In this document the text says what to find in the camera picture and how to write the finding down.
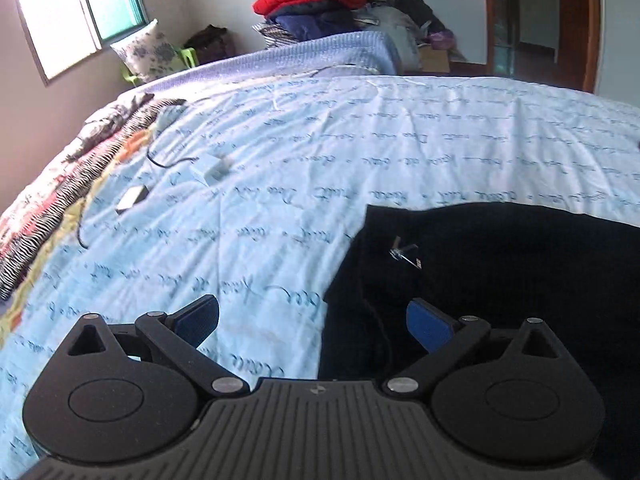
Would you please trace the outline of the black pants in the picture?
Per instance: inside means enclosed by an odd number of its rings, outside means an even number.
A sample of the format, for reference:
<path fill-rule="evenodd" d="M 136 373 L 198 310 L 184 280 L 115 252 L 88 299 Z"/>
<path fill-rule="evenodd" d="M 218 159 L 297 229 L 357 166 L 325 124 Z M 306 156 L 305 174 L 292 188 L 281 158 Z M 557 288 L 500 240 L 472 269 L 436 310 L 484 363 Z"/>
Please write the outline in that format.
<path fill-rule="evenodd" d="M 544 320 L 604 401 L 594 466 L 638 477 L 635 226 L 514 203 L 371 206 L 324 295 L 319 377 L 383 380 L 422 358 L 406 323 L 416 298 L 495 328 Z"/>

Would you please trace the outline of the small white black box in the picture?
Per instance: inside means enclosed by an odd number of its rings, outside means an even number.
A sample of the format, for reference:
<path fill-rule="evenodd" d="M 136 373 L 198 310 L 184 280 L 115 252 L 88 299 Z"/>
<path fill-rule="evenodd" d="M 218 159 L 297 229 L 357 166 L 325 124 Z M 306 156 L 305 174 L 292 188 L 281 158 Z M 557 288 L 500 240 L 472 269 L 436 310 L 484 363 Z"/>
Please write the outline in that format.
<path fill-rule="evenodd" d="M 127 210 L 143 202 L 149 195 L 146 185 L 136 185 L 128 188 L 115 207 L 116 214 L 123 214 Z"/>

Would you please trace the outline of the light blue script-print quilt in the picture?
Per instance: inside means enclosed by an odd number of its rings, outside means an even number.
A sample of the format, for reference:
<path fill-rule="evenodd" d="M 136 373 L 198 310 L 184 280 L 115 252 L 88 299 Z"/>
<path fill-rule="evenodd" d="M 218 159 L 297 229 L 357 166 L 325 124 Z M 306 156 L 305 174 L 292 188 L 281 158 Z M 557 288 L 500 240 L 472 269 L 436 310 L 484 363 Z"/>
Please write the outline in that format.
<path fill-rule="evenodd" d="M 243 378 L 311 378 L 322 296 L 371 205 L 550 206 L 639 220 L 639 111 L 589 93 L 499 78 L 284 78 L 172 89 L 151 146 L 94 190 L 78 228 L 36 271 L 1 351 L 1 474 L 37 459 L 27 391 L 78 318 L 129 323 L 206 294 L 202 345 Z M 232 159 L 215 185 L 202 155 Z M 123 214 L 124 193 L 148 197 Z"/>

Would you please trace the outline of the white charger adapter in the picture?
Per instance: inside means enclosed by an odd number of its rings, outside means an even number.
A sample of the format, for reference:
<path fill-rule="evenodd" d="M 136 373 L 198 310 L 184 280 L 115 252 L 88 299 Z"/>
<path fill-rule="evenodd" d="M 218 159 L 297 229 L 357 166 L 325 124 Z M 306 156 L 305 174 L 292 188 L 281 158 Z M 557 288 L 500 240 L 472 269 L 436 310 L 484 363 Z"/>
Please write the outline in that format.
<path fill-rule="evenodd" d="M 190 167 L 195 180 L 205 185 L 215 185 L 231 170 L 232 159 L 228 156 L 205 154 L 200 156 Z"/>

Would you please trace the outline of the cardboard box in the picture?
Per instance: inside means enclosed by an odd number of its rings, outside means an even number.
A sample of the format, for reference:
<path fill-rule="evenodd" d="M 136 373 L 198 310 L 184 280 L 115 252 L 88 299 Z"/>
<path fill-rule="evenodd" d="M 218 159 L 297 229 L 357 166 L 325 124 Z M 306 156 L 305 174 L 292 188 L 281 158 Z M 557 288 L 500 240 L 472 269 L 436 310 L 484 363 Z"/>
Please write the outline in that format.
<path fill-rule="evenodd" d="M 449 55 L 444 50 L 434 50 L 430 46 L 419 49 L 420 70 L 429 74 L 449 74 Z"/>

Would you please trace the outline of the green plastic stool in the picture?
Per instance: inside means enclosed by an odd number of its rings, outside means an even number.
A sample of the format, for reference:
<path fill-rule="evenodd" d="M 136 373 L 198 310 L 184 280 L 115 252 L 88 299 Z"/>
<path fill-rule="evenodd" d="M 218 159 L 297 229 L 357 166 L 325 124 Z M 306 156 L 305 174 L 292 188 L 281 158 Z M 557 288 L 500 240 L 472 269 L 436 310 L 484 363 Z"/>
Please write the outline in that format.
<path fill-rule="evenodd" d="M 193 48 L 178 49 L 177 54 L 178 57 L 182 59 L 182 62 L 186 64 L 187 68 L 195 68 L 200 65 L 200 62 L 198 62 L 198 55 Z M 138 76 L 134 76 L 130 73 L 130 70 L 128 70 L 126 65 L 120 66 L 120 74 L 122 75 L 122 79 L 127 81 L 128 84 L 132 84 L 134 87 L 142 85 L 142 80 Z"/>

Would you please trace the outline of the lavender blue knit blanket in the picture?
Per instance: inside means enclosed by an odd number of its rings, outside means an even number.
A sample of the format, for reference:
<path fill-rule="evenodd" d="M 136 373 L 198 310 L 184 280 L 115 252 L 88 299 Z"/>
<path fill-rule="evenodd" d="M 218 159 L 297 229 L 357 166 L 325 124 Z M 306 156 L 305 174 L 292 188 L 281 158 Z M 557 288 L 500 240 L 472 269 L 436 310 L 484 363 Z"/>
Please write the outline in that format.
<path fill-rule="evenodd" d="M 201 65 L 149 82 L 136 90 L 160 93 L 185 84 L 239 84 L 309 73 L 397 76 L 400 69 L 398 51 L 385 32 L 349 32 Z"/>

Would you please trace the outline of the dark brown bag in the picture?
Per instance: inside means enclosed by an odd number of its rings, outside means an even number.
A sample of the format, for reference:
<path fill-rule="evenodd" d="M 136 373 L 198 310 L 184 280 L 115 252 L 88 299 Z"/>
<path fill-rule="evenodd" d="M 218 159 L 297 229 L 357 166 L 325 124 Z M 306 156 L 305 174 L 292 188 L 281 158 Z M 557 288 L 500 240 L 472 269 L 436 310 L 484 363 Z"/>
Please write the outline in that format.
<path fill-rule="evenodd" d="M 184 47 L 195 51 L 200 64 L 218 62 L 236 55 L 235 45 L 228 29 L 212 24 L 186 40 Z"/>

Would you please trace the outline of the purple cloth item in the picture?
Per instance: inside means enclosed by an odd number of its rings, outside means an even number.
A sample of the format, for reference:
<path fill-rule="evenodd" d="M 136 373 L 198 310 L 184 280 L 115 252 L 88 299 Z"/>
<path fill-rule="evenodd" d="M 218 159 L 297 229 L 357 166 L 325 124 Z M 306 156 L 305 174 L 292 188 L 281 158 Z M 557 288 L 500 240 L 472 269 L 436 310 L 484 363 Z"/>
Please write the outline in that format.
<path fill-rule="evenodd" d="M 449 29 L 430 32 L 427 35 L 427 40 L 431 48 L 437 51 L 451 51 L 457 47 L 457 38 Z"/>

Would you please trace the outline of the grey bundled garment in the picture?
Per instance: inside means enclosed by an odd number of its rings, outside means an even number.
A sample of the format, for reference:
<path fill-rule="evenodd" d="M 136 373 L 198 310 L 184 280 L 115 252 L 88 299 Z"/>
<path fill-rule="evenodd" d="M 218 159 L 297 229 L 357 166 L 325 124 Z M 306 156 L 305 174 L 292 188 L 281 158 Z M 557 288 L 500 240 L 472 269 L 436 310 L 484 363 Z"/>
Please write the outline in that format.
<path fill-rule="evenodd" d="M 352 12 L 356 24 L 370 32 L 384 32 L 394 44 L 404 73 L 415 73 L 421 69 L 418 40 L 420 29 L 409 15 L 394 6 L 370 6 Z"/>

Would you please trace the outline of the striped folded fabric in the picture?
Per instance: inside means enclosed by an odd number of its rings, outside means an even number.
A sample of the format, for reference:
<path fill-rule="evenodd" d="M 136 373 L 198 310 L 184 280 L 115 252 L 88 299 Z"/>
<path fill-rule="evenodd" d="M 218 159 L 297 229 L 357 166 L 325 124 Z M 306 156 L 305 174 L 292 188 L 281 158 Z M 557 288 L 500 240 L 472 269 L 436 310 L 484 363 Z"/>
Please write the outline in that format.
<path fill-rule="evenodd" d="M 266 49 L 282 48 L 299 43 L 298 39 L 278 24 L 262 22 L 253 25 L 252 29 L 262 37 Z"/>

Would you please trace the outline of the black bag on pile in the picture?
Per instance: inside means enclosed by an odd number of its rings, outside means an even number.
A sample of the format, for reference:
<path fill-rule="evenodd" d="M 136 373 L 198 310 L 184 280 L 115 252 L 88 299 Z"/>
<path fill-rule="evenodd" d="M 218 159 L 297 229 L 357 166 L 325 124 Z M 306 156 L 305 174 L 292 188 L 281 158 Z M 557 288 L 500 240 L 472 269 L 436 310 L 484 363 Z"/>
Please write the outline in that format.
<path fill-rule="evenodd" d="M 444 23 L 424 0 L 394 0 L 394 7 L 407 14 L 425 36 L 446 30 Z"/>

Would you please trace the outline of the navy blue folded garment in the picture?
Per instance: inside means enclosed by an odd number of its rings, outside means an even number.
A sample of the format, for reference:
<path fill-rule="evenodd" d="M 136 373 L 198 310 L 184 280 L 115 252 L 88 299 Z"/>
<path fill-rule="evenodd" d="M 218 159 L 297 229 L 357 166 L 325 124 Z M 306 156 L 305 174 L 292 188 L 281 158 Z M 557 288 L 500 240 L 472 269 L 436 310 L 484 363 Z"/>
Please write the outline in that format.
<path fill-rule="evenodd" d="M 335 0 L 311 1 L 282 6 L 267 15 L 299 41 L 358 32 L 352 10 Z"/>

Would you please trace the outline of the wooden door frame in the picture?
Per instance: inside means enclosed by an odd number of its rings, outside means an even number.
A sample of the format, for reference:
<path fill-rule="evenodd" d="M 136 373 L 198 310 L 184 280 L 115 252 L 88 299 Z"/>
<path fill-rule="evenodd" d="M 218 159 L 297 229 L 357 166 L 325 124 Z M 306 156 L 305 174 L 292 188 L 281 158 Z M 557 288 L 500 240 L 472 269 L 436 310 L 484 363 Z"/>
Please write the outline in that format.
<path fill-rule="evenodd" d="M 485 0 L 486 73 L 592 93 L 601 0 Z"/>

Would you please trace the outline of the window with green frame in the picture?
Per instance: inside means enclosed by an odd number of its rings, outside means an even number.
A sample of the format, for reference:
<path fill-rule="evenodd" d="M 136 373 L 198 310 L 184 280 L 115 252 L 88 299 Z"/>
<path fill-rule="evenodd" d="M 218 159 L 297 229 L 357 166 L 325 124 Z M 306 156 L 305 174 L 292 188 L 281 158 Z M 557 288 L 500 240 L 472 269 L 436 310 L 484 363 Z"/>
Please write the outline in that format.
<path fill-rule="evenodd" d="M 16 0 L 16 6 L 45 84 L 149 21 L 142 0 Z"/>

